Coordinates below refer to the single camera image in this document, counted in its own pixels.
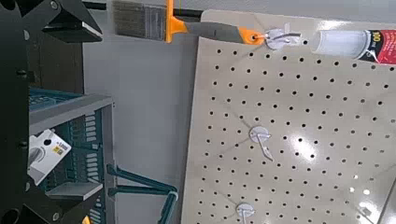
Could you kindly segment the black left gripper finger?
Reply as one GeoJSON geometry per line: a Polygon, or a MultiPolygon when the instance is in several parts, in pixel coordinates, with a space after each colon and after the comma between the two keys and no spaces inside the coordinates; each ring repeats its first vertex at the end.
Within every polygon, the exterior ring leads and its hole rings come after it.
{"type": "Polygon", "coordinates": [[[103,192],[100,183],[63,183],[43,191],[33,185],[26,192],[19,224],[82,224],[103,192]]]}
{"type": "Polygon", "coordinates": [[[102,40],[102,30],[81,0],[18,0],[24,28],[64,43],[102,40]]]}

